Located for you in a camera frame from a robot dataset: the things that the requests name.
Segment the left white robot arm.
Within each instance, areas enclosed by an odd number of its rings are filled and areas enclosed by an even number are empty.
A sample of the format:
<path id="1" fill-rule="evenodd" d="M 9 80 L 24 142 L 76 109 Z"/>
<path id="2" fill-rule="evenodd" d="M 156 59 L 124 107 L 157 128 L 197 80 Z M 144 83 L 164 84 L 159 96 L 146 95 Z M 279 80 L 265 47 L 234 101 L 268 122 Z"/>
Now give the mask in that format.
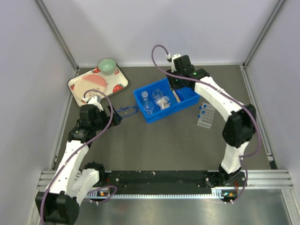
<path id="1" fill-rule="evenodd" d="M 101 164 L 92 163 L 83 169 L 80 176 L 77 174 L 92 142 L 121 122 L 121 117 L 112 104 L 108 105 L 108 109 L 109 115 L 99 103 L 81 106 L 79 119 L 68 134 L 65 152 L 54 177 L 46 189 L 36 195 L 40 224 L 73 225 L 78 218 L 80 205 L 90 189 L 106 182 Z"/>

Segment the wooden test tube clamp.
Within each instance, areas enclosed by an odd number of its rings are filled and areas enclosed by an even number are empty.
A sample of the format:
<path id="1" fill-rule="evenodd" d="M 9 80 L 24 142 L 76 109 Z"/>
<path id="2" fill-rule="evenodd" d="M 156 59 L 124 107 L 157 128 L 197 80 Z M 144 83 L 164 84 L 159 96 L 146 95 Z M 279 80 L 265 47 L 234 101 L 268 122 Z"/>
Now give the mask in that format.
<path id="1" fill-rule="evenodd" d="M 172 93 L 173 93 L 173 95 L 174 95 L 174 97 L 175 97 L 175 99 L 176 99 L 177 103 L 180 103 L 180 102 L 181 102 L 181 100 L 180 100 L 179 96 L 176 94 L 176 91 L 175 91 L 175 90 L 173 90 L 173 91 L 172 91 Z"/>

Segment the clear glass flask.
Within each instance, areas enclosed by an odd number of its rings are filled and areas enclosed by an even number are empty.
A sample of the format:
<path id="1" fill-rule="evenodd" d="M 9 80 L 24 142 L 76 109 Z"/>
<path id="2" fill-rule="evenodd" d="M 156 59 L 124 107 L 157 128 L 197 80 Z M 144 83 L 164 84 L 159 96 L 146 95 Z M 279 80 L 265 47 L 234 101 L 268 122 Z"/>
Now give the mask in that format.
<path id="1" fill-rule="evenodd" d="M 152 97 L 155 101 L 159 100 L 160 98 L 162 98 L 164 96 L 163 91 L 160 88 L 156 88 L 153 90 L 152 92 Z"/>

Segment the blue plastic divided bin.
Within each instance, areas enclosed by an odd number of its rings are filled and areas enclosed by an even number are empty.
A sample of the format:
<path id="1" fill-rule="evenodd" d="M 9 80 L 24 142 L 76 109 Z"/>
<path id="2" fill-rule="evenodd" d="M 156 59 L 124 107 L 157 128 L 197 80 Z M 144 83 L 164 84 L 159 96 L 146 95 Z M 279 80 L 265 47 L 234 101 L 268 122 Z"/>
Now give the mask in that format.
<path id="1" fill-rule="evenodd" d="M 169 103 L 170 106 L 166 109 L 161 109 L 155 102 L 154 94 L 153 92 L 159 89 L 162 91 L 164 96 L 169 97 Z M 145 98 L 142 97 L 142 93 L 146 91 L 148 93 L 147 100 L 153 104 L 153 113 L 149 114 L 145 109 Z M 168 80 L 162 79 L 160 81 L 148 84 L 144 87 L 138 88 L 134 90 L 134 97 L 136 99 L 136 102 L 143 113 L 145 120 L 147 123 L 153 123 L 157 120 L 160 120 L 164 117 L 167 117 L 175 112 L 178 112 L 182 109 L 185 109 L 187 107 L 190 107 L 194 104 L 197 104 L 199 101 L 200 96 L 196 94 L 193 90 L 190 88 L 182 88 L 179 90 L 176 90 L 175 93 L 179 97 L 180 102 L 178 103 L 173 92 L 171 91 L 169 87 Z"/>

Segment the blue rimmed safety goggles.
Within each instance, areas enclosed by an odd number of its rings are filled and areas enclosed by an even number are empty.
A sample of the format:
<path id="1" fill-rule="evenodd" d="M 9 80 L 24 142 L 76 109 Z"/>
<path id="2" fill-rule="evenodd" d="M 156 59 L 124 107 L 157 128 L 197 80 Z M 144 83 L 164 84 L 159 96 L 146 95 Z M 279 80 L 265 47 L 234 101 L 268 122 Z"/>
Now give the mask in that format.
<path id="1" fill-rule="evenodd" d="M 134 105 L 134 106 L 120 107 L 116 112 L 121 116 L 121 118 L 127 118 L 136 114 L 138 110 L 139 110 L 138 106 Z"/>

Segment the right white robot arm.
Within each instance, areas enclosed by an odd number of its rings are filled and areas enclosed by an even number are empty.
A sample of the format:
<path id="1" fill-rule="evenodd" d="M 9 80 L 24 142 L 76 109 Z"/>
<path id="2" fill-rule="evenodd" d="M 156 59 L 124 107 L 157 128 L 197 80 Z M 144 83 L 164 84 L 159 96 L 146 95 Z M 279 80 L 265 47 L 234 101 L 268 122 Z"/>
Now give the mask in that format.
<path id="1" fill-rule="evenodd" d="M 240 173 L 240 159 L 249 141 L 255 134 L 253 120 L 256 109 L 253 105 L 243 105 L 221 89 L 204 69 L 195 69 L 187 55 L 166 56 L 171 63 L 168 81 L 171 89 L 188 87 L 204 97 L 225 120 L 222 137 L 226 142 L 225 155 L 219 166 L 219 181 L 231 185 Z"/>

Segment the beige glove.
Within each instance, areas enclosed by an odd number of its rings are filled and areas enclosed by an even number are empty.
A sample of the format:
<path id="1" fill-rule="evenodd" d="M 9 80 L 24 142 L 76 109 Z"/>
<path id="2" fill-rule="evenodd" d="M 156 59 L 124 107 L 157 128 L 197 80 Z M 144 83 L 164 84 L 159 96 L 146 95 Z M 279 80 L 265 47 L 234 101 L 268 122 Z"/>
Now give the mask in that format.
<path id="1" fill-rule="evenodd" d="M 171 102 L 168 96 L 162 96 L 156 100 L 156 105 L 160 108 L 160 110 L 164 110 L 171 106 Z"/>

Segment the clear acrylic tube rack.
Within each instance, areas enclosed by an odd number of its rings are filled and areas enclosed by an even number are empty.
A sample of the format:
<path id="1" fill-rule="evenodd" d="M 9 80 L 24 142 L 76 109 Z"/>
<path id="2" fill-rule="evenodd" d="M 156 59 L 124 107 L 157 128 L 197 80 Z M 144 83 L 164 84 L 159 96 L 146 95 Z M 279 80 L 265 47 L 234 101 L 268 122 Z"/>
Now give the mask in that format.
<path id="1" fill-rule="evenodd" d="M 201 117 L 198 118 L 197 125 L 204 128 L 211 128 L 213 124 L 215 108 L 211 104 L 203 103 L 202 110 L 200 110 L 199 114 Z"/>

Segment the clear glass beaker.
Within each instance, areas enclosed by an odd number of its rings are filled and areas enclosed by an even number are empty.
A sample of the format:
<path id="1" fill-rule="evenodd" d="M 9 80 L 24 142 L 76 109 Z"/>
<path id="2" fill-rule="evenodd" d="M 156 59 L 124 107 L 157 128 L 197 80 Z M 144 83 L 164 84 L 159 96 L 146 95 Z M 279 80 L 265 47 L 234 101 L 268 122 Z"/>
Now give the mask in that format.
<path id="1" fill-rule="evenodd" d="M 147 116 L 153 114 L 154 104 L 149 100 L 149 93 L 147 91 L 143 91 L 141 93 L 141 97 L 143 100 L 143 109 Z"/>

